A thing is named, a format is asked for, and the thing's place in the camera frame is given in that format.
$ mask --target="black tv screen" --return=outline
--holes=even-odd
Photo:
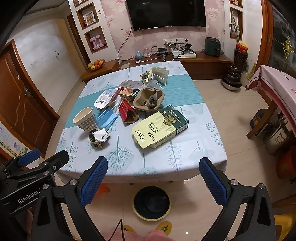
[[[206,27],[204,0],[126,0],[134,31],[167,26]]]

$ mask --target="table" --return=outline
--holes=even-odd
[[[142,58],[141,60],[146,61],[157,57],[157,55],[153,55],[148,58]],[[137,60],[138,59],[126,60],[121,62],[121,65],[129,63],[130,67],[135,67],[138,65],[163,62],[162,59],[158,58],[151,61],[136,64]],[[171,61],[173,60],[173,57],[167,57],[166,60]],[[226,73],[229,66],[231,66],[233,63],[233,61],[229,59],[226,55],[214,57],[206,55],[204,52],[197,53],[196,58],[178,58],[175,59],[175,61],[180,61],[182,63],[182,65],[184,66],[184,68],[193,80],[221,79],[221,76]]]
[[[124,124],[119,116],[110,127],[111,137],[103,148],[93,147],[88,133],[73,125],[75,115],[83,108],[93,106],[103,90],[115,88],[128,79],[140,81],[140,74],[156,66],[169,69],[162,106],[171,104],[183,113],[189,120],[188,129],[155,149],[141,149],[133,141],[131,132],[134,125],[146,118],[145,112],[139,112],[140,119],[131,125]],[[217,127],[195,84],[179,61],[123,69],[89,81],[70,113],[56,152],[63,149],[69,153],[70,159],[59,173],[74,178],[79,178],[99,156],[107,159],[115,156],[118,166],[108,169],[104,178],[106,183],[187,180],[199,174],[199,160],[205,156],[215,165],[226,165],[226,153]]]
[[[85,71],[80,78],[81,78],[81,81],[84,81],[85,83],[87,83],[88,81],[96,77],[115,72],[118,69],[119,69],[119,59],[114,59],[114,60],[105,62],[103,67],[98,70]]]
[[[258,124],[247,134],[247,137],[250,139],[259,132],[276,111],[277,107],[285,115],[292,127],[294,135],[296,135],[295,78],[272,67],[261,65],[246,86],[246,90],[250,89],[254,91],[264,90],[271,96],[272,100],[265,93],[260,93],[268,104],[268,109]]]

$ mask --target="fruit basket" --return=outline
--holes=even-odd
[[[87,67],[88,67],[88,69],[94,71],[94,70],[98,70],[98,69],[102,68],[104,63],[105,63],[105,60],[102,58],[102,59],[96,60],[94,63],[88,64]]]

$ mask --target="wooden shelf niche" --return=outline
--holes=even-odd
[[[229,2],[235,6],[242,8],[242,0],[229,0]]]
[[[243,31],[243,12],[231,7],[230,8],[231,23],[234,23],[233,18],[232,18],[231,11],[233,11],[235,22],[239,26],[239,39],[242,40],[242,33],[243,33],[242,32]],[[236,39],[234,25],[231,25],[230,38],[231,39]]]
[[[99,22],[93,2],[79,9],[77,15],[82,29]]]
[[[101,26],[88,31],[84,35],[92,53],[108,48]]]
[[[78,7],[79,5],[87,2],[88,0],[73,0],[74,6]]]

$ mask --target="metal bolt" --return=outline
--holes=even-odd
[[[42,188],[43,188],[44,190],[46,190],[48,187],[49,187],[49,185],[48,185],[47,183],[44,184],[44,185],[42,186]]]
[[[71,186],[74,186],[77,183],[77,180],[76,179],[72,179],[69,183],[70,183]]]
[[[235,180],[235,179],[232,179],[232,180],[230,181],[230,183],[231,183],[233,186],[237,186],[237,185],[239,184],[239,182],[238,182],[237,180]]]
[[[265,189],[265,188],[266,188],[266,186],[265,186],[263,183],[259,183],[259,187],[260,187],[261,189]]]

